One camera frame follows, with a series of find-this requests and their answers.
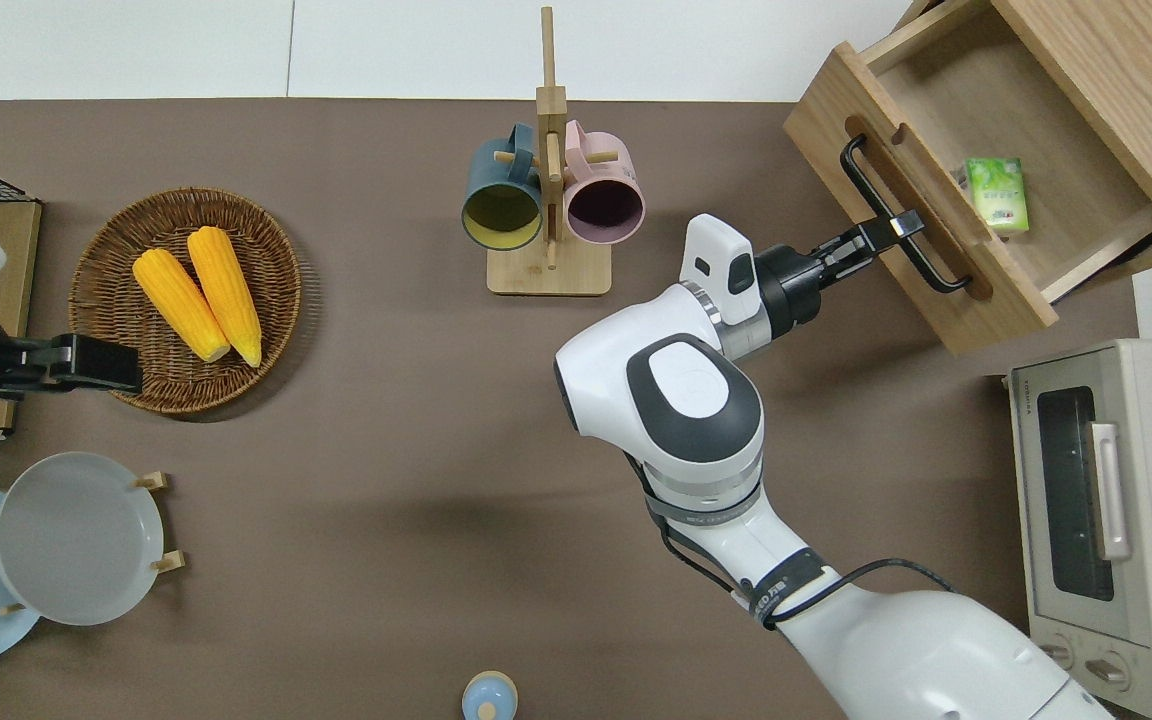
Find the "toaster oven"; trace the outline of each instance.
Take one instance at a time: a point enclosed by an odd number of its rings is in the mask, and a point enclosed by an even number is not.
[[[1030,637],[1152,717],[1152,340],[1007,376]]]

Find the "yellow corn cob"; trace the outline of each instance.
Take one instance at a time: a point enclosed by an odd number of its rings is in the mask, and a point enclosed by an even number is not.
[[[219,361],[229,351],[229,342],[225,341],[225,333],[202,298],[198,286],[170,252],[160,247],[146,250],[132,263],[132,274],[180,340],[204,363]]]
[[[260,319],[256,318],[256,304],[229,234],[210,225],[198,228],[189,236],[189,260],[194,262],[202,293],[207,296],[220,329],[248,365],[259,366]]]

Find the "mug rack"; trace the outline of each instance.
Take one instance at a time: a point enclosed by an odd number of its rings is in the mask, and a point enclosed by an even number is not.
[[[604,295],[612,290],[611,247],[579,241],[567,232],[563,212],[567,88],[554,79],[554,12],[548,6],[540,9],[540,37],[545,78],[544,85],[536,89],[540,237],[517,250],[486,251],[488,290],[497,295]],[[509,161],[511,157],[498,154],[497,160]]]

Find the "mug handle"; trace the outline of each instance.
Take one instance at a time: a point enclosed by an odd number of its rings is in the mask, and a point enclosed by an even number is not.
[[[515,123],[513,132],[509,132],[509,151],[513,152],[513,160],[509,161],[509,182],[526,183],[526,174],[531,172],[531,159],[535,156],[531,149],[535,145],[535,129],[525,123]]]
[[[563,149],[567,169],[570,169],[577,182],[594,174],[585,158],[585,128],[579,127],[579,120],[567,120],[567,147]]]

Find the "oven door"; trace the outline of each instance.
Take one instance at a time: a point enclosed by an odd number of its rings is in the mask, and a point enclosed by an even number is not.
[[[1034,614],[1149,645],[1134,419],[1116,347],[1016,369]]]

